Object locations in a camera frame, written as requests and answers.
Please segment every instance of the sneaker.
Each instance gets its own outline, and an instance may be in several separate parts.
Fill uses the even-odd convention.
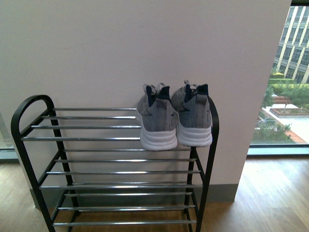
[[[178,114],[169,98],[169,86],[143,86],[145,95],[137,106],[136,119],[141,125],[140,142],[147,150],[170,150],[177,146]]]
[[[184,83],[185,86],[171,97],[172,105],[179,114],[178,142],[186,146],[208,146],[212,143],[208,85]]]

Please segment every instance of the metal rod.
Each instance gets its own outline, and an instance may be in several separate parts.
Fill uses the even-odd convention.
[[[202,188],[202,185],[149,185],[149,186],[122,186],[122,185],[110,185],[110,186],[91,186],[91,185],[82,185],[82,186],[41,186],[40,189],[69,189],[69,190],[87,190],[87,189],[186,189],[186,188]]]
[[[166,220],[166,221],[98,221],[98,222],[72,222],[54,223],[54,226],[106,226],[106,225],[153,225],[153,224],[192,224],[196,220]]]
[[[111,197],[111,196],[177,196],[177,195],[190,195],[191,192],[156,192],[156,193],[76,193],[65,194],[67,197]]]
[[[49,165],[47,166],[47,168],[45,169],[45,171],[43,172],[43,174],[41,175],[41,177],[39,178],[38,180],[38,184],[39,186],[41,186],[44,182],[44,180],[47,178],[47,174],[46,172],[49,172],[52,170],[52,168],[54,167],[55,165],[55,162],[54,160],[57,160],[61,155],[61,152],[60,151],[57,151],[57,153],[55,154],[55,156],[53,157],[52,161],[49,163]]]
[[[57,215],[59,213],[59,207],[62,206],[62,204],[63,204],[63,202],[64,202],[64,200],[66,198],[66,194],[67,193],[68,193],[68,190],[64,190],[63,191],[63,193],[62,193],[62,195],[61,195],[61,197],[60,197],[60,199],[59,199],[59,201],[58,201],[58,203],[57,203],[57,205],[56,205],[56,207],[55,207],[55,209],[54,209],[54,211],[53,211],[53,213],[52,213],[52,215],[50,217],[52,222],[55,221],[55,219],[56,219],[56,217],[57,217]]]
[[[77,129],[140,129],[141,126],[31,126],[33,129],[58,129],[58,130],[77,130]]]
[[[54,108],[54,111],[134,111],[136,108]]]
[[[65,152],[131,152],[131,151],[148,151],[146,149],[65,149]],[[188,148],[172,149],[170,151],[190,151]]]
[[[136,172],[46,172],[48,175],[119,175],[119,174],[193,174],[200,171],[136,171]]]
[[[26,128],[24,128],[20,135],[21,137],[27,136],[30,132],[33,131],[32,125],[39,125],[43,121],[43,117],[49,115],[50,109],[46,109],[43,113],[41,113],[35,120],[33,120]]]
[[[43,116],[44,119],[70,119],[70,120],[101,120],[101,119],[135,119],[135,116]]]
[[[139,141],[138,137],[127,138],[75,138],[75,137],[23,137],[22,141]]]
[[[80,160],[80,159],[68,159],[68,160],[60,160],[57,159],[55,162],[57,163],[112,163],[112,162],[194,162],[196,159],[109,159],[109,160]]]
[[[205,180],[205,173],[204,173],[204,169],[203,169],[203,166],[201,164],[201,161],[199,160],[196,148],[193,150],[193,158],[196,159],[197,168],[201,171],[200,172],[201,179],[202,179],[202,181],[204,181]]]
[[[176,211],[194,208],[195,205],[172,206],[121,206],[121,207],[59,207],[59,210],[76,210],[80,212],[116,212],[116,211]]]
[[[73,183],[73,185],[168,185],[168,184],[186,184],[185,181],[160,181],[160,182],[113,182],[113,183]]]

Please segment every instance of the shrub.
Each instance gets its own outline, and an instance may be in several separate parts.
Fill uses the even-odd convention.
[[[284,78],[284,74],[282,74],[280,72],[273,73],[273,74],[270,75],[269,78],[276,78],[276,79],[280,78],[280,79],[283,79]]]
[[[293,84],[294,80],[289,78],[270,78],[268,84]]]

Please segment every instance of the chrome bar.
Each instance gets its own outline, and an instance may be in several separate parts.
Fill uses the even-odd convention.
[[[87,190],[87,189],[186,189],[186,188],[202,188],[203,185],[149,185],[149,186],[134,186],[134,185],[110,185],[110,186],[98,186],[98,185],[81,185],[81,186],[41,186],[40,189],[68,189],[68,190]]]
[[[107,226],[107,225],[152,225],[152,224],[193,224],[196,220],[166,220],[166,221],[98,221],[54,223],[53,226]]]
[[[22,141],[139,141],[138,137],[127,138],[75,138],[75,137],[22,137]]]
[[[109,159],[109,160],[80,160],[80,159],[57,159],[57,163],[112,163],[112,162],[194,162],[196,159]]]
[[[33,129],[51,129],[51,130],[76,130],[76,129],[140,129],[141,126],[123,125],[123,126],[31,126]]]
[[[192,192],[156,192],[156,193],[75,193],[65,194],[66,197],[111,197],[111,196],[184,196],[191,195]]]
[[[146,149],[64,149],[65,152],[129,152],[129,151],[148,151]],[[189,148],[176,148],[169,151],[190,151]]]
[[[73,183],[73,185],[168,185],[186,184],[186,181],[161,181],[161,182],[113,182],[113,183]]]
[[[43,116],[44,119],[135,119],[135,116]]]
[[[54,111],[134,111],[136,108],[54,108]]]
[[[194,174],[200,171],[135,171],[135,172],[46,172],[48,175],[119,175],[119,174]]]
[[[59,207],[59,210],[76,210],[80,212],[116,212],[116,211],[176,211],[194,208],[195,205],[171,206],[124,206],[124,207]]]

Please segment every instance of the baseboard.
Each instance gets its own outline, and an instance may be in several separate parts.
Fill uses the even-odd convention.
[[[236,191],[238,188],[238,184],[227,184],[227,185],[210,185],[207,202],[233,202],[235,199]],[[152,192],[160,192],[162,190],[151,190]],[[33,190],[30,190],[33,200],[35,202],[35,206],[39,208],[38,202],[36,201]],[[43,190],[43,196],[46,201],[46,204],[49,208],[53,208],[58,199],[61,196],[61,190]],[[195,189],[195,194],[197,199],[200,199],[202,194],[202,189]],[[78,199],[80,206],[117,206],[117,205],[153,205],[153,204],[179,204],[184,202],[184,197],[179,196],[151,196],[151,197],[108,197],[108,198],[100,198],[100,197],[89,197],[89,198],[79,198]],[[71,202],[64,202],[64,206],[70,206]]]

